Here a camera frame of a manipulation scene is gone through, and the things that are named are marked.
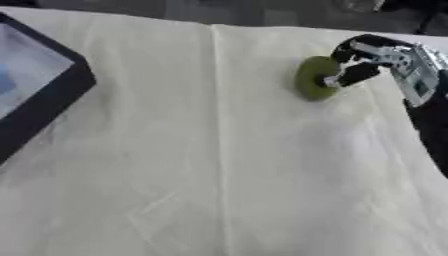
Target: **gray floor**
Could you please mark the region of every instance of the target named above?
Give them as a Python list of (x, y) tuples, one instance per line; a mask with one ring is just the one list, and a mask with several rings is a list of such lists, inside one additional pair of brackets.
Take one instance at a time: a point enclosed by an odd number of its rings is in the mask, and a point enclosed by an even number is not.
[[(341, 0), (39, 0), (44, 8), (111, 12), (152, 18), (242, 26), (305, 26), (412, 33), (421, 14), (356, 13)], [(440, 16), (428, 35), (448, 36), (448, 18)]]

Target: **white cloth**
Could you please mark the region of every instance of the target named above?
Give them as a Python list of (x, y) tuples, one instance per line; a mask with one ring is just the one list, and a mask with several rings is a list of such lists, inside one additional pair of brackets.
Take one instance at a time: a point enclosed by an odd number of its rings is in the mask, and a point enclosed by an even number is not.
[(448, 181), (390, 75), (321, 103), (290, 89), (360, 32), (4, 10), (98, 86), (2, 167), (1, 256), (448, 253)]

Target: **black frame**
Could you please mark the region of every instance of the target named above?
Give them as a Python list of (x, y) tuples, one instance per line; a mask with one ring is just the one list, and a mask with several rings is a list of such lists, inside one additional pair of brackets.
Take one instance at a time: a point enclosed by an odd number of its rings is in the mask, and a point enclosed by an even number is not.
[(0, 119), (0, 164), (22, 148), (95, 84), (87, 61), (78, 53), (0, 13), (5, 23), (33, 40), (70, 59), (73, 65), (24, 103)]

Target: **robotic hand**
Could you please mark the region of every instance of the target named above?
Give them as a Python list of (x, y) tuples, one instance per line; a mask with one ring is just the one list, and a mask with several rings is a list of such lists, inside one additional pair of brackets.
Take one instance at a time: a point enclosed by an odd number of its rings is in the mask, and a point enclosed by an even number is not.
[(420, 139), (448, 177), (448, 57), (422, 44), (366, 34), (340, 44), (331, 59), (341, 68), (316, 76), (318, 86), (346, 87), (378, 75), (379, 67), (390, 70)]

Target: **green sponge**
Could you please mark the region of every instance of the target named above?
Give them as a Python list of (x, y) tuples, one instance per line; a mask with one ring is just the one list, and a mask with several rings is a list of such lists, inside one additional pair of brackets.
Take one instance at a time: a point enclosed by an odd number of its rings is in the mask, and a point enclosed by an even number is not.
[(334, 76), (339, 73), (339, 63), (330, 57), (315, 56), (300, 65), (295, 76), (295, 89), (309, 101), (320, 101), (333, 96), (338, 88), (316, 84), (316, 77)]

